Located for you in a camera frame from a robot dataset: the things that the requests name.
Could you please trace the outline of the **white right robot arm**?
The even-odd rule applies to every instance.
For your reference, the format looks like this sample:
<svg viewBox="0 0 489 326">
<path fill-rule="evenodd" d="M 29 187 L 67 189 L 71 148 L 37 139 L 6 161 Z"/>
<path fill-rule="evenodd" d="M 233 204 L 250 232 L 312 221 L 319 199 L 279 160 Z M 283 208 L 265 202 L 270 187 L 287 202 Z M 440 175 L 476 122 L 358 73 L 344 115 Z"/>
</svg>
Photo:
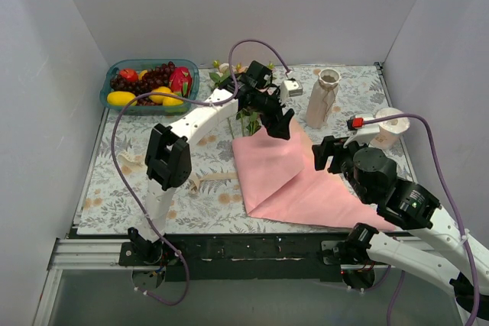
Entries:
<svg viewBox="0 0 489 326">
<path fill-rule="evenodd" d="M 403 118 L 354 116 L 347 122 L 350 137 L 323 138 L 312 145 L 314 167 L 341 174 L 364 204 L 375 204 L 387 222 L 426 242 L 434 254 L 358 223 L 344 241 L 322 244 L 326 263 L 367 261 L 395 266 L 446 291 L 469 312 L 468 325 L 488 318 L 488 249 L 472 237 L 457 208 L 447 211 L 419 183 L 401 179 L 396 163 L 384 152 L 368 146 L 381 123 Z"/>
</svg>

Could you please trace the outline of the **pink rose flower stem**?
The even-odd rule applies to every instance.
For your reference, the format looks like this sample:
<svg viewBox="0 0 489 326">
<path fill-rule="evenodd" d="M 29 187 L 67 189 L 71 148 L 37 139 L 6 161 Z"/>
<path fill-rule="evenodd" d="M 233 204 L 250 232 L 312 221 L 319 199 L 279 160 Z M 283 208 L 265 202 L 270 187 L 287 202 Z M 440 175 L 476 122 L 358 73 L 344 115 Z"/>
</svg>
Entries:
<svg viewBox="0 0 489 326">
<path fill-rule="evenodd" d="M 261 129 L 260 115 L 250 108 L 243 108 L 238 111 L 235 119 L 240 122 L 243 137 L 252 136 Z"/>
</svg>

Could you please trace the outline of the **white rose flower stem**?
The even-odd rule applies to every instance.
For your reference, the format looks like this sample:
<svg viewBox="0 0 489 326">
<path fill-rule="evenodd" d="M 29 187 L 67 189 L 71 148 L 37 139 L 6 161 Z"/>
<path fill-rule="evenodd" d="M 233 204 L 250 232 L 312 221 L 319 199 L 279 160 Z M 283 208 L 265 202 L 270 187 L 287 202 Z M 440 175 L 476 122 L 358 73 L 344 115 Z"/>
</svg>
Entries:
<svg viewBox="0 0 489 326">
<path fill-rule="evenodd" d="M 221 63 L 219 60 L 214 60 L 212 63 L 212 70 L 209 72 L 209 78 L 216 88 L 231 75 L 230 70 L 237 76 L 239 73 L 246 72 L 247 69 L 248 68 L 241 63 L 234 66 L 228 63 Z"/>
</svg>

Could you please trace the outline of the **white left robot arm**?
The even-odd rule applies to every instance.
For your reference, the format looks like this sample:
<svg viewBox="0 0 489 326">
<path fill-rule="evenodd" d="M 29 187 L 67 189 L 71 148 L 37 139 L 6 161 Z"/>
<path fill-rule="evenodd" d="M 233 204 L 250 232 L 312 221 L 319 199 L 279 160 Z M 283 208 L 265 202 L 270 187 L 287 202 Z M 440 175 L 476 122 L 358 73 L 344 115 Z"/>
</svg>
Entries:
<svg viewBox="0 0 489 326">
<path fill-rule="evenodd" d="M 284 110 L 286 100 L 302 89 L 287 72 L 286 79 L 275 85 L 273 73 L 266 66 L 252 62 L 248 69 L 226 77 L 202 107 L 168 126 L 153 127 L 147 147 L 147 194 L 142 205 L 145 223 L 129 228 L 132 251 L 147 265 L 161 259 L 163 246 L 158 241 L 164 234 L 167 212 L 173 195 L 192 172 L 191 148 L 220 122 L 242 110 L 255 112 L 270 137 L 290 139 L 292 109 Z"/>
</svg>

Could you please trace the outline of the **beige printed ribbon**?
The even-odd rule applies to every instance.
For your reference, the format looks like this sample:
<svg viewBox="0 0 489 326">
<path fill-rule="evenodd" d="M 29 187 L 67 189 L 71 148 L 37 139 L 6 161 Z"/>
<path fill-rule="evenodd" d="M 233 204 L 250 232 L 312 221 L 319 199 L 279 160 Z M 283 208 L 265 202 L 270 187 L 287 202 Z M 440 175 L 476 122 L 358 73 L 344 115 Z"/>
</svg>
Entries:
<svg viewBox="0 0 489 326">
<path fill-rule="evenodd" d="M 117 161 L 121 164 L 121 171 L 124 175 L 128 175 L 129 172 L 137 172 L 147 171 L 147 166 L 144 162 L 144 158 L 142 155 L 132 155 L 128 151 L 123 151 L 119 155 L 117 155 Z M 195 195 L 201 187 L 203 187 L 204 182 L 210 181 L 228 181 L 234 180 L 238 178 L 238 174 L 236 172 L 227 172 L 227 173 L 209 173 L 202 174 L 198 176 L 195 173 L 191 173 L 189 176 L 189 193 Z"/>
</svg>

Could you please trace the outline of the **pink wrapping paper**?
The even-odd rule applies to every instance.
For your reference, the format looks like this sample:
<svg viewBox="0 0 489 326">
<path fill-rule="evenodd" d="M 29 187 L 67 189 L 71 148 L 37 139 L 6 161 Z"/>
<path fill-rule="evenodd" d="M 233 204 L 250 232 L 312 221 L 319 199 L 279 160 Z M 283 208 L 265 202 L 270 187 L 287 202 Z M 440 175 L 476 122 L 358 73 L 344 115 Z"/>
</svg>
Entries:
<svg viewBox="0 0 489 326">
<path fill-rule="evenodd" d="M 339 175 L 315 169 L 313 143 L 297 121 L 291 121 L 290 133 L 289 140 L 282 140 L 260 129 L 252 136 L 233 140 L 248 216 L 328 228 L 365 223 L 379 231 L 395 230 L 351 194 Z"/>
</svg>

